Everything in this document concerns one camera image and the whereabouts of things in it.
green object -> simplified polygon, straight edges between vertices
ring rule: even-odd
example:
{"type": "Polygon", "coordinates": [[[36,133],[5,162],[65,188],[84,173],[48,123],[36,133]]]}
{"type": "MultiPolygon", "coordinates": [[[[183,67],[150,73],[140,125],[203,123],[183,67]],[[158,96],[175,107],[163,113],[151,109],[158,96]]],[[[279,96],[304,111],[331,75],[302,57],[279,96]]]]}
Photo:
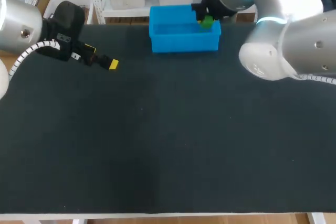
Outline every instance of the green object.
{"type": "Polygon", "coordinates": [[[214,22],[215,21],[212,18],[212,16],[206,15],[204,20],[201,21],[200,25],[201,25],[202,28],[210,29],[214,22]]]}

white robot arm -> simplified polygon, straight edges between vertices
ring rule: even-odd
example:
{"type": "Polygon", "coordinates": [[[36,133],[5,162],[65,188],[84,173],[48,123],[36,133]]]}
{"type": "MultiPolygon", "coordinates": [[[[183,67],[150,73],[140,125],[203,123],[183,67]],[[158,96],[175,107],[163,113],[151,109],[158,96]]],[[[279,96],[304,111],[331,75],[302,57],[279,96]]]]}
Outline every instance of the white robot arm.
{"type": "Polygon", "coordinates": [[[335,11],[323,13],[321,0],[207,0],[217,17],[253,4],[258,22],[239,52],[248,71],[266,80],[336,72],[335,11]]]}

black table mat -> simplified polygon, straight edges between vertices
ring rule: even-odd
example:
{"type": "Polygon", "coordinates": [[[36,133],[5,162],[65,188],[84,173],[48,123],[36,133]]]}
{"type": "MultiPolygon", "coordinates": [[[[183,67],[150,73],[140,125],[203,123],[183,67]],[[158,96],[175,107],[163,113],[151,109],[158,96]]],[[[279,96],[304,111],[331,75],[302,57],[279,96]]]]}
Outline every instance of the black table mat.
{"type": "Polygon", "coordinates": [[[31,55],[0,101],[0,213],[336,211],[336,87],[269,82],[219,52],[153,55],[86,26],[116,71],[31,55]]]}

wooden floor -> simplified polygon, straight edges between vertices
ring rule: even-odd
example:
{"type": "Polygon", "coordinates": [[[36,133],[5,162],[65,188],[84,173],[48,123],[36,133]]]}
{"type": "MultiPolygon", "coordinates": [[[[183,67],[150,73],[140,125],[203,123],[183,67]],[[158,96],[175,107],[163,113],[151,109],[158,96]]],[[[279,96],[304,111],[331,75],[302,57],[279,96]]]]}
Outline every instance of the wooden floor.
{"type": "MultiPolygon", "coordinates": [[[[336,224],[336,214],[324,214],[327,224],[336,224]]],[[[0,224],[23,224],[21,221],[0,221],[0,224]]],[[[58,220],[57,224],[72,224],[58,220]]],[[[170,217],[88,220],[88,224],[309,224],[306,214],[241,215],[215,217],[170,217]]]]}

white shelf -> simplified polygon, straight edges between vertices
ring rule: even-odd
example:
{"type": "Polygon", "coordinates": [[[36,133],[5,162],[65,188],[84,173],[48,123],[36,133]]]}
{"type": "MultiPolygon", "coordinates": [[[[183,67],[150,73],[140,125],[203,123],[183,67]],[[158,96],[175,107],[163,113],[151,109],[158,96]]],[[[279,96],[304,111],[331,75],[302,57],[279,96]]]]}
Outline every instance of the white shelf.
{"type": "MultiPolygon", "coordinates": [[[[201,0],[193,0],[194,3],[200,3],[201,0]]],[[[102,0],[103,11],[105,18],[113,17],[148,17],[151,6],[160,5],[159,0],[145,0],[145,7],[135,9],[114,10],[111,7],[110,0],[102,0]]]]}
{"type": "MultiPolygon", "coordinates": [[[[201,0],[193,0],[194,3],[200,3],[201,0]]],[[[105,18],[108,17],[148,17],[151,6],[158,6],[159,0],[145,0],[144,8],[114,10],[111,7],[110,0],[93,0],[96,9],[98,22],[105,24],[105,18]]],[[[244,10],[239,13],[256,13],[256,7],[244,10]]]]}

